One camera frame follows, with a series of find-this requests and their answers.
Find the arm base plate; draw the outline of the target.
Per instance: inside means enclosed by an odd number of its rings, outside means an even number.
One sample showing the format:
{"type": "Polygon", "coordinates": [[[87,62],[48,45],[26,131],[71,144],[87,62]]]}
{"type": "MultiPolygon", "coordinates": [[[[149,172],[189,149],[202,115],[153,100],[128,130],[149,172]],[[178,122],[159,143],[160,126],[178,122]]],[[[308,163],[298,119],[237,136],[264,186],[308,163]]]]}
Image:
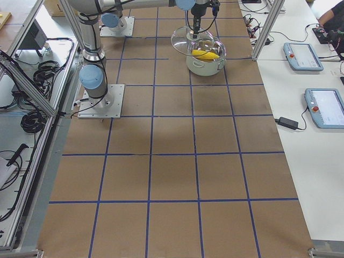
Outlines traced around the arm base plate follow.
{"type": "Polygon", "coordinates": [[[125,85],[109,84],[107,88],[107,94],[99,103],[98,100],[89,98],[87,91],[84,90],[83,98],[87,98],[88,100],[81,103],[80,111],[77,113],[78,118],[118,119],[121,117],[125,85]]]}
{"type": "Polygon", "coordinates": [[[102,26],[100,28],[100,36],[105,37],[131,37],[134,28],[134,17],[105,14],[101,16],[102,26]]]}

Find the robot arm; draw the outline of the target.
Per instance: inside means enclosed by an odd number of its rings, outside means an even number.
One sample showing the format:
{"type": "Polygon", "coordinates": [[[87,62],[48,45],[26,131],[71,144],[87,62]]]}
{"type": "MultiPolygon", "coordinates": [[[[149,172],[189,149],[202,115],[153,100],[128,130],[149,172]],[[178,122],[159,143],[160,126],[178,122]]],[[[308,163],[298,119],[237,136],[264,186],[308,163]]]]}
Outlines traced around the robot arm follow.
{"type": "Polygon", "coordinates": [[[123,30],[127,28],[127,22],[125,17],[118,16],[114,13],[105,13],[101,16],[101,21],[103,23],[103,27],[114,32],[114,33],[122,33],[123,30]]]}
{"type": "Polygon", "coordinates": [[[179,53],[206,59],[215,43],[212,34],[201,27],[201,19],[208,8],[216,17],[220,8],[219,1],[69,1],[69,4],[78,11],[84,47],[82,55],[85,65],[80,70],[79,79],[88,94],[88,107],[79,110],[80,117],[119,117],[121,112],[123,97],[114,91],[123,91],[124,85],[108,84],[99,23],[121,31],[126,27],[123,10],[177,6],[193,15],[192,25],[178,28],[171,36],[171,44],[179,53]],[[196,50],[198,44],[209,49],[196,50]]]}

